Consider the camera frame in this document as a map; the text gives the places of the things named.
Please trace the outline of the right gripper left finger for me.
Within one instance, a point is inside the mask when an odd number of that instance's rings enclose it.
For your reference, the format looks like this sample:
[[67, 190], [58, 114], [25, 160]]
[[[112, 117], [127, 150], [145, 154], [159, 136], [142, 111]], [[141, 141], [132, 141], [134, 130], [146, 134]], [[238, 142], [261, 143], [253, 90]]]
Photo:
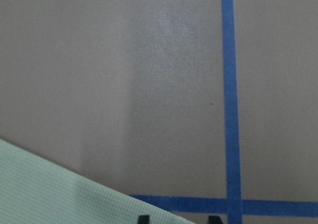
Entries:
[[150, 216], [149, 215], [140, 215], [138, 217], [138, 224], [149, 224]]

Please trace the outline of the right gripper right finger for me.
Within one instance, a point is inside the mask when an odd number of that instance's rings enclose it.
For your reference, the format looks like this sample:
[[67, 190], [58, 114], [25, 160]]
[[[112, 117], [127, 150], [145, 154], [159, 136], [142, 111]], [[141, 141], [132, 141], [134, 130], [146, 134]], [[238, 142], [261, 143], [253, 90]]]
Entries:
[[210, 215], [208, 216], [208, 224], [222, 224], [222, 219], [220, 216]]

